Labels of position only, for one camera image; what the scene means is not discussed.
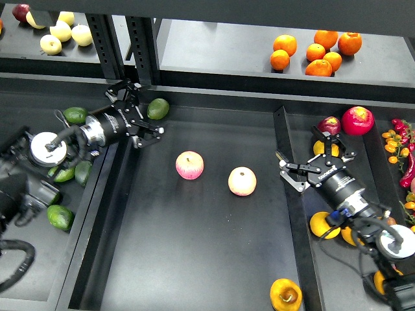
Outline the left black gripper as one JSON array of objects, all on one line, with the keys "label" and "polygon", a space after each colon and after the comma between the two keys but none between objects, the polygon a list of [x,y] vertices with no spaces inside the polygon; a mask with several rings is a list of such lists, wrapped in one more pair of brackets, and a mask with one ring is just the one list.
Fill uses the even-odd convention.
[{"label": "left black gripper", "polygon": [[140,89],[141,84],[126,79],[105,91],[113,105],[86,117],[84,135],[88,144],[113,144],[127,136],[131,137],[134,148],[144,148],[160,141],[164,128],[142,120],[138,99]]}]

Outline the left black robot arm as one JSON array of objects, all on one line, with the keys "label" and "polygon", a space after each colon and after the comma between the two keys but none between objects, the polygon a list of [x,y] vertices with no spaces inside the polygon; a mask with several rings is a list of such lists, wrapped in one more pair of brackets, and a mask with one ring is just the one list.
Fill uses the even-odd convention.
[{"label": "left black robot arm", "polygon": [[158,142],[164,129],[146,121],[139,108],[141,86],[120,81],[106,90],[110,105],[93,112],[82,107],[55,110],[64,125],[59,133],[32,135],[23,126],[1,142],[1,232],[10,222],[17,227],[29,224],[46,211],[50,223],[68,231],[74,212],[57,205],[61,197],[57,183],[76,179],[88,182],[93,160],[101,148],[124,137],[134,148]]}]

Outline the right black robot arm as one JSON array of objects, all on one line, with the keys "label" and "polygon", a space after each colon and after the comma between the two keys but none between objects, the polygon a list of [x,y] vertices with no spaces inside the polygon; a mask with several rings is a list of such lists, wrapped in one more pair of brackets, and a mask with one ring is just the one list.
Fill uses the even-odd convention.
[{"label": "right black robot arm", "polygon": [[314,188],[332,208],[332,212],[323,217],[328,227],[323,230],[321,239],[337,229],[350,229],[357,249],[372,258],[384,277],[380,283],[382,292],[374,284],[370,285],[375,295],[392,310],[413,310],[414,275],[400,274],[395,263],[414,255],[414,233],[404,225],[388,224],[388,206],[363,198],[364,186],[346,166],[356,153],[345,147],[339,133],[332,135],[317,127],[313,127],[312,132],[324,144],[322,153],[297,164],[276,150],[280,176],[299,193]]}]

